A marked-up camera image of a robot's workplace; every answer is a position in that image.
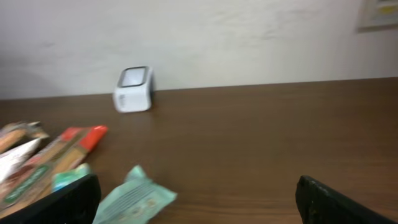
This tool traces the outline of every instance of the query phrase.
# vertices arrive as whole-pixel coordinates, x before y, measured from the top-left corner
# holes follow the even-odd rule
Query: white wall
[[[398,30],[356,33],[362,0],[2,0],[0,98],[398,75]]]

